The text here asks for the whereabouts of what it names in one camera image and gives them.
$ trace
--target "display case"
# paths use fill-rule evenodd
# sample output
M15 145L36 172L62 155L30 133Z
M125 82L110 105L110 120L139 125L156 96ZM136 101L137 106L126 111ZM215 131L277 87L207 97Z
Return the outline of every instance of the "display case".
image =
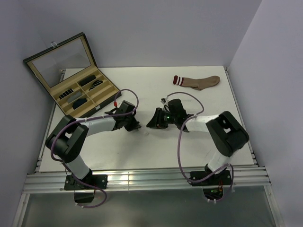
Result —
M66 115L89 117L113 102L119 89L97 67L84 33L24 59Z

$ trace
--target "white table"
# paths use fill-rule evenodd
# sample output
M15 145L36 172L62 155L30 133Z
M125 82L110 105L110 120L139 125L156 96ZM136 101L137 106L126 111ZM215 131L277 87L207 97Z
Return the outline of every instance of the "white table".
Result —
M127 132L120 129L114 132L102 132L86 138L81 156L92 170L128 170L178 167L177 139L179 130L170 125L166 130L148 129L146 124L154 115L156 107L162 107L160 99L166 95L183 91L197 97L205 107L202 115L219 114L230 111L239 121L239 113L227 76L223 67L142 67L142 68L104 68L101 71L119 88L129 88L136 92L140 99L136 119L142 128ZM67 70L65 76L75 70ZM191 88L172 84L173 77L179 75L194 79L212 75L220 77L220 83L211 88L197 91ZM186 95L175 95L180 98L187 113L198 112L201 107L195 100ZM127 100L136 103L133 94L125 91L118 98L118 103ZM112 109L108 105L94 116ZM50 124L50 133L63 117L59 107L55 107ZM183 133L181 141L181 162L183 167L205 166L211 159L216 147L209 133ZM246 144L232 159L233 165L253 165L250 149ZM64 167L50 157L50 150L44 148L40 172L64 171Z

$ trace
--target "gray floor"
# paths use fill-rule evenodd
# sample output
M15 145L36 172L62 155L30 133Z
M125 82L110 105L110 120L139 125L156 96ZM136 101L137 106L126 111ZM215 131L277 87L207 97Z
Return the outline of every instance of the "gray floor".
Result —
M74 206L70 193L31 195L22 226L275 226L263 187L236 188L235 193L216 205L208 204L201 193L201 189L112 192L106 204L93 209Z

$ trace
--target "brown sock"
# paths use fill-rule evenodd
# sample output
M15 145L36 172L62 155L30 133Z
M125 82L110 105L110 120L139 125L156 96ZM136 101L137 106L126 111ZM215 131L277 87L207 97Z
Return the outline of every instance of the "brown sock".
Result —
M203 90L208 87L217 85L220 82L220 77L211 76L204 79L191 79L186 77L175 76L173 84L179 85L181 87L191 87L195 90Z

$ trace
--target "striped sock cuff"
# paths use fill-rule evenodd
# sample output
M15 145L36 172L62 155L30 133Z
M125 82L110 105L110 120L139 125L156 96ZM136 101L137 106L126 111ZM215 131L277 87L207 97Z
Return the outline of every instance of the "striped sock cuff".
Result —
M173 84L181 86L183 84L183 77L179 77L177 75L174 76Z

